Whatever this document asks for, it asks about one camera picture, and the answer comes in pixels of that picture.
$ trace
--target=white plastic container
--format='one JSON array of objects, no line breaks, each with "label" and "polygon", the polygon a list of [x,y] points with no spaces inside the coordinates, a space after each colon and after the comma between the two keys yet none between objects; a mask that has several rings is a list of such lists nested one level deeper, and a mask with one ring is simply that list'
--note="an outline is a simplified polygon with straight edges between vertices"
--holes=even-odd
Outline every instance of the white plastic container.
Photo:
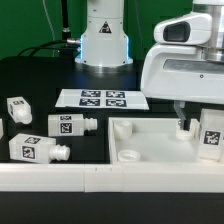
[{"label": "white plastic container", "polygon": [[56,139],[18,134],[9,141],[10,158],[48,164],[52,160],[68,160],[70,149],[56,145]]},{"label": "white plastic container", "polygon": [[224,111],[203,109],[200,119],[199,158],[223,160]]},{"label": "white plastic container", "polygon": [[16,122],[29,124],[32,121],[31,107],[23,97],[13,97],[7,99],[8,112]]},{"label": "white plastic container", "polygon": [[48,116],[49,136],[82,136],[85,130],[96,130],[97,120],[84,119],[82,114]]},{"label": "white plastic container", "polygon": [[2,119],[0,119],[0,139],[2,138],[4,132],[3,132],[3,124],[2,124]]},{"label": "white plastic container", "polygon": [[[179,119],[109,118],[111,164],[132,166],[154,163],[197,163],[198,136],[177,136]],[[198,133],[199,122],[191,121]]]}]

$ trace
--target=white block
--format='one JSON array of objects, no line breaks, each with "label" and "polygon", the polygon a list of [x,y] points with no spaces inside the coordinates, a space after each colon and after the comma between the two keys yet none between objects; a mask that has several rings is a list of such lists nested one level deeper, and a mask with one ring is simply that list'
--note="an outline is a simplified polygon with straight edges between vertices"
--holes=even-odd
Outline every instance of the white block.
[{"label": "white block", "polygon": [[84,165],[0,165],[0,191],[84,192]]},{"label": "white block", "polygon": [[123,192],[224,192],[223,165],[124,166]]},{"label": "white block", "polygon": [[23,97],[7,99],[8,113],[15,123],[29,124],[32,121],[31,107]]},{"label": "white block", "polygon": [[198,156],[214,161],[222,160],[224,149],[224,111],[203,109],[200,119]]},{"label": "white block", "polygon": [[32,163],[48,164],[52,160],[68,160],[70,149],[56,145],[56,139],[18,134],[9,141],[10,158]]},{"label": "white block", "polygon": [[48,136],[82,136],[85,130],[96,130],[97,120],[84,119],[82,114],[48,116]]},{"label": "white block", "polygon": [[122,167],[120,166],[85,166],[85,192],[122,192],[122,179]]}]

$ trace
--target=white plastic bottle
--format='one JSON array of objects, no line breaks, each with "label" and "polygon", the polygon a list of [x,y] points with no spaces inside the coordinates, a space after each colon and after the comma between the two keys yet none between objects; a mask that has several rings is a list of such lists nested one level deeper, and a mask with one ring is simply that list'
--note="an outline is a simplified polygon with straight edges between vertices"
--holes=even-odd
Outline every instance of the white plastic bottle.
[{"label": "white plastic bottle", "polygon": [[198,157],[223,162],[224,111],[202,109]]},{"label": "white plastic bottle", "polygon": [[96,130],[97,120],[84,119],[82,114],[48,116],[49,136],[82,136],[85,130]]},{"label": "white plastic bottle", "polygon": [[56,139],[18,134],[9,141],[10,158],[49,164],[52,160],[68,160],[70,149],[56,145]]},{"label": "white plastic bottle", "polygon": [[32,121],[31,107],[23,97],[13,97],[7,99],[8,112],[16,122],[29,124]]}]

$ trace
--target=bottle cap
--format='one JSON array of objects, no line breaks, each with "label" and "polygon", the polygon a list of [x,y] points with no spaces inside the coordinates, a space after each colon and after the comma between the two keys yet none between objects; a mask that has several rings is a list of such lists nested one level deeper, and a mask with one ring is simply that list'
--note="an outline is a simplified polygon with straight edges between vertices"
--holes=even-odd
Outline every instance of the bottle cap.
[{"label": "bottle cap", "polygon": [[23,123],[23,124],[29,124],[32,121],[32,114],[27,110],[19,110],[17,112],[17,118]]},{"label": "bottle cap", "polygon": [[56,145],[50,150],[51,160],[68,160],[70,156],[70,149],[66,146]]},{"label": "bottle cap", "polygon": [[93,118],[86,118],[85,119],[85,130],[96,130],[97,129],[97,119],[93,119]]}]

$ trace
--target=black cable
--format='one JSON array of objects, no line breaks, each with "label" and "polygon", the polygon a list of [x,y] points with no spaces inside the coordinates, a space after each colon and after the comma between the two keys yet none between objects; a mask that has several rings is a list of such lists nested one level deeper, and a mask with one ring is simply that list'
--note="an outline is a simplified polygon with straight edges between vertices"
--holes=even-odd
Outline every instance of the black cable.
[{"label": "black cable", "polygon": [[65,50],[65,51],[74,51],[77,48],[78,47],[76,47],[76,48],[29,47],[29,48],[26,48],[26,49],[22,50],[18,54],[18,56],[21,56],[24,52],[29,51],[29,50],[33,50],[33,49],[36,51],[35,53],[37,53],[39,50],[53,50],[53,51],[55,51],[55,50],[63,50],[64,51]]},{"label": "black cable", "polygon": [[138,33],[139,33],[139,37],[140,37],[142,53],[143,53],[143,56],[144,56],[144,43],[143,43],[143,36],[142,36],[142,28],[141,28],[141,23],[140,23],[140,17],[139,17],[139,5],[138,5],[138,1],[137,0],[135,0],[135,13],[136,13],[136,17],[137,17]]},{"label": "black cable", "polygon": [[67,40],[68,38],[71,37],[71,31],[70,31],[69,22],[68,22],[67,0],[61,0],[61,12],[62,12],[62,24],[63,24],[62,39]]},{"label": "black cable", "polygon": [[[56,44],[65,44],[65,43],[67,43],[66,40],[54,40],[54,41],[42,44],[39,47],[48,47],[48,46],[52,46],[52,45],[56,45]],[[38,49],[33,50],[29,56],[32,57],[33,55],[35,55],[37,53],[37,51],[39,51],[39,50]]]}]

